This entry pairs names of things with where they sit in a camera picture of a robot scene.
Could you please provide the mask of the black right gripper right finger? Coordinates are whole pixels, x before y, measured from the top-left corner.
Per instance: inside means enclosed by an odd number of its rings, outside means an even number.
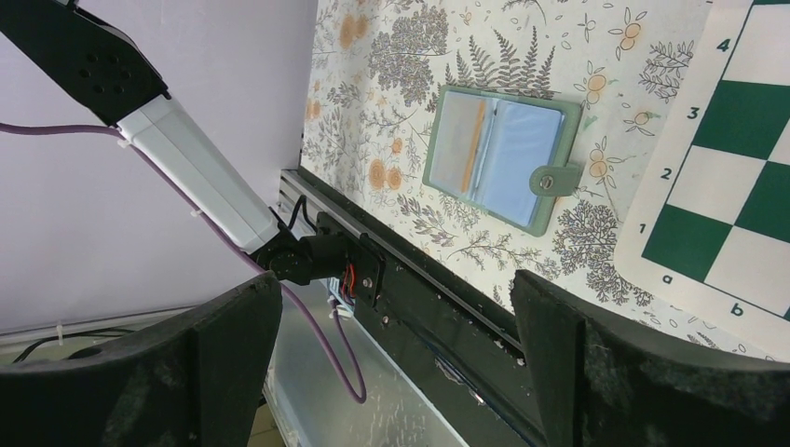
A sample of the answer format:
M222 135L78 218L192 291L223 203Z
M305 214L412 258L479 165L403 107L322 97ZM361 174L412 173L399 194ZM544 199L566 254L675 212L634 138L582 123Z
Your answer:
M789 367L681 340L520 270L517 329L550 446L785 446Z

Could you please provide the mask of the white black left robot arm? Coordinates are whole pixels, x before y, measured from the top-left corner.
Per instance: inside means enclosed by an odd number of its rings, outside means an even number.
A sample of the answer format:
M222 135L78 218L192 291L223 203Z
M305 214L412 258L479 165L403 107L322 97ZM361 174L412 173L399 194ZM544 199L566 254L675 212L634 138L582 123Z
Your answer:
M73 100L95 125L18 126L17 135L98 133L136 151L240 258L259 272L307 285L337 278L340 298L379 286L384 262L368 237L321 223L293 233L256 195L195 120L158 70L125 33L75 1L5 1L1 32Z

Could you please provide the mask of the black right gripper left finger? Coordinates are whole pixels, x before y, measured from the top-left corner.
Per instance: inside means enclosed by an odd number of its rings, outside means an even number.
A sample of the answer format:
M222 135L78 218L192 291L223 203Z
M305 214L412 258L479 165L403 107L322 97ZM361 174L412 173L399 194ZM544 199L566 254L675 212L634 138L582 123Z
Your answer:
M265 273L65 359L1 370L5 446L244 446L282 314Z

